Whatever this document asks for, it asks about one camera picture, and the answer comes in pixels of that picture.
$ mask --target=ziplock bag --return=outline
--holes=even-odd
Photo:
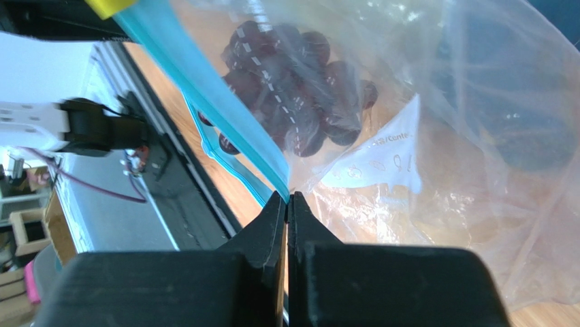
[[[472,249],[512,309],[579,299],[579,55],[524,0],[141,0],[115,19],[261,203],[297,189],[343,240]]]

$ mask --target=wire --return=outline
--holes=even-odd
[[[103,106],[103,105],[101,105],[101,108],[102,108],[103,110],[105,110],[105,111],[111,112],[112,114],[115,114],[115,115],[117,115],[117,116],[120,116],[120,117],[125,117],[125,118],[135,118],[135,119],[138,119],[138,117],[136,117],[136,116],[133,116],[132,114],[123,114],[122,112],[117,112],[117,111],[115,111],[115,110],[113,110],[113,109],[111,109],[111,108],[109,108],[109,107],[107,107],[107,106]]]
[[[12,157],[11,155],[8,155],[8,157],[10,157],[10,159],[12,159],[12,160],[14,160],[14,161],[18,161],[18,159],[16,159],[15,157]],[[27,166],[28,166],[28,168],[32,169],[32,166],[30,166],[30,164],[29,164],[29,163],[27,163],[27,162],[24,162],[24,165],[27,165]]]
[[[30,149],[30,148],[24,148],[26,151],[32,153],[33,155],[35,155],[36,157],[38,157],[39,159],[41,159],[42,161],[46,162],[47,165],[49,165],[50,167],[52,167],[54,170],[56,170],[61,176],[64,176],[66,178],[68,178],[69,180],[82,185],[84,187],[87,187],[89,189],[92,189],[93,191],[97,191],[99,193],[105,194],[107,196],[112,196],[113,198],[118,198],[121,200],[126,200],[126,201],[132,201],[132,202],[137,202],[137,203],[147,203],[147,199],[143,196],[143,194],[137,189],[137,187],[135,186],[133,180],[131,180],[131,177],[129,177],[129,180],[131,181],[131,186],[133,187],[133,190],[139,195],[138,198],[134,198],[132,196],[126,196],[125,194],[120,194],[120,193],[116,193],[113,191],[109,191],[107,189],[102,189],[98,186],[94,186],[92,184],[89,184],[85,181],[81,181],[80,179],[72,176],[71,174],[69,174],[68,172],[64,171],[62,168],[60,168],[58,165],[55,164],[54,160],[51,160],[51,158],[43,155],[42,153],[40,153],[39,151],[35,150],[35,149]]]

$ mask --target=white surface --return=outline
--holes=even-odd
[[[26,104],[0,102],[0,145],[57,151],[67,145],[66,112],[54,102]]]
[[[0,101],[58,102],[81,94],[92,43],[0,33],[0,48]]]
[[[392,189],[402,185],[420,193],[421,177],[415,156],[419,101],[416,95],[375,137],[342,156],[322,183],[346,188],[387,184]]]

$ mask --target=wooden table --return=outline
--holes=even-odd
[[[233,213],[242,225],[247,225],[260,212],[260,205],[237,179],[204,153],[199,133],[181,92],[139,46],[127,44],[127,48]],[[541,303],[512,313],[511,320],[517,327],[580,326],[580,304],[569,306]]]

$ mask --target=white label area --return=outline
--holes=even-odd
[[[419,126],[420,99],[416,95],[376,135],[341,157],[324,176],[328,187],[366,187],[387,184],[421,192],[417,173],[415,137]]]

